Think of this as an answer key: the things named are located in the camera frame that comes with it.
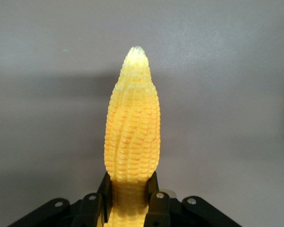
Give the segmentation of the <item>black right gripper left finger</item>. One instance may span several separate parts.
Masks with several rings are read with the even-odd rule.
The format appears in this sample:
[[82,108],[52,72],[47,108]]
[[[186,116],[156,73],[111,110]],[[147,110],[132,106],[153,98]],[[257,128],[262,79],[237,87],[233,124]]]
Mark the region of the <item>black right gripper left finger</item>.
[[108,173],[96,193],[87,194],[81,201],[79,213],[72,227],[104,227],[112,209],[112,182]]

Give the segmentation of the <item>yellow corn cob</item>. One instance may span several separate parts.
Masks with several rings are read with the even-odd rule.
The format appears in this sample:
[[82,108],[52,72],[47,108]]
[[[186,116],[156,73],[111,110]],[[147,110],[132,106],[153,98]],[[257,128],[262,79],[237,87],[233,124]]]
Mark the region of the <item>yellow corn cob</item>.
[[143,227],[147,182],[160,159],[160,103],[149,60],[140,46],[125,57],[110,97],[104,163],[112,183],[105,227]]

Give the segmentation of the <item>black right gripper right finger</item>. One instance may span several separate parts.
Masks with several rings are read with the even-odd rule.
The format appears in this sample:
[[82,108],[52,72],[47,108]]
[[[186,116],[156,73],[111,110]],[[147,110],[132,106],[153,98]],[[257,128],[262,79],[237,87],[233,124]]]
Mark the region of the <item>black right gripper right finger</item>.
[[170,196],[159,190],[156,172],[148,180],[147,195],[149,209],[144,227],[171,227]]

